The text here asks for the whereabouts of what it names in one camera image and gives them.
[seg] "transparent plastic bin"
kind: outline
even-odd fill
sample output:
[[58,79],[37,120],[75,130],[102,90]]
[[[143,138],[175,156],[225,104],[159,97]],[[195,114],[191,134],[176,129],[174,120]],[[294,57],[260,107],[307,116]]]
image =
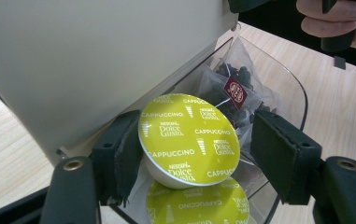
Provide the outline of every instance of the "transparent plastic bin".
[[[283,103],[284,109],[277,110],[276,113],[300,130],[303,130],[306,122],[307,98],[301,83],[294,74],[270,55],[243,38],[241,38],[241,41],[243,41],[249,53],[262,84],[276,92]],[[205,64],[211,69],[214,69],[220,61],[220,58],[222,58],[231,47],[232,42],[233,39],[229,39],[215,50],[212,55],[198,64],[189,74],[168,88],[164,93],[176,92],[195,95],[203,74],[201,65]],[[141,109],[152,99],[153,97],[145,95],[138,100],[136,104],[127,108],[127,111]],[[241,185],[249,199],[249,215],[251,216],[249,223],[268,223],[278,206],[278,195],[262,171],[251,162],[249,155],[241,155],[240,163],[232,177]],[[147,171],[146,165],[142,162],[138,178],[129,197],[129,203],[125,208],[121,206],[113,207],[113,209],[120,216],[124,217],[127,222],[150,223],[146,208],[146,197],[153,181],[153,178]],[[110,221],[110,223],[112,223],[112,220],[107,220],[107,214],[104,214],[105,212],[106,209],[102,209],[104,222],[108,223]]]

